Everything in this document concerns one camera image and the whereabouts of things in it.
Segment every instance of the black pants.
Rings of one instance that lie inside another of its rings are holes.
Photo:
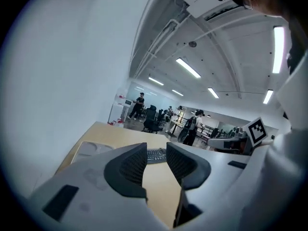
[[[192,146],[196,136],[197,136],[197,131],[195,129],[194,130],[189,130],[188,135],[185,138],[183,144]]]
[[[141,111],[141,107],[139,107],[139,105],[135,105],[133,107],[133,110],[131,111],[129,117],[131,118],[135,113],[135,118],[137,119],[137,117],[140,115],[140,111]]]

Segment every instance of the ceiling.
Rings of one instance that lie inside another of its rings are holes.
[[[188,4],[183,0],[158,0],[157,4],[151,11],[153,16],[149,16],[151,23],[143,27],[143,37],[139,38],[131,61],[131,77],[147,82],[152,77],[164,83],[164,90],[182,93],[180,98],[186,101],[214,101],[207,89],[212,87],[225,103],[241,99],[258,105],[263,105],[268,89],[278,90],[287,79],[285,57],[281,72],[272,73],[274,26],[285,26],[284,55],[291,47],[287,23],[281,18],[245,10],[232,1],[205,11],[198,18],[186,11]],[[162,38],[151,51],[151,44],[170,19],[182,22],[170,38]],[[193,40],[197,43],[195,48],[188,45]],[[178,58],[201,78],[195,78],[179,65]],[[268,106],[280,109],[274,96]]]

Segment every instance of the keyboard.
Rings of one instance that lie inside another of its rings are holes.
[[[159,148],[155,150],[147,150],[148,164],[163,163],[167,161],[166,149]]]

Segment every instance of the table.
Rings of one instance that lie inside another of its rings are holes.
[[[102,143],[114,148],[147,142],[148,149],[165,148],[166,143],[169,142],[164,135],[144,133],[95,122],[74,145],[56,173],[72,163],[83,141]],[[143,173],[142,186],[147,191],[148,207],[162,222],[172,228],[181,188],[168,164],[147,165]]]
[[[178,121],[172,121],[174,124],[175,124],[175,126],[174,126],[174,129],[173,129],[173,131],[172,131],[172,135],[174,134],[174,131],[175,131],[175,129],[177,128],[177,126],[179,126],[180,128],[183,128],[184,127],[184,125],[183,124],[181,124],[180,122],[178,122]]]

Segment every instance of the red object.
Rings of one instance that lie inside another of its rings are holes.
[[[114,125],[114,124],[116,124],[116,121],[113,121],[113,122],[107,122],[107,124],[109,124],[109,125]]]

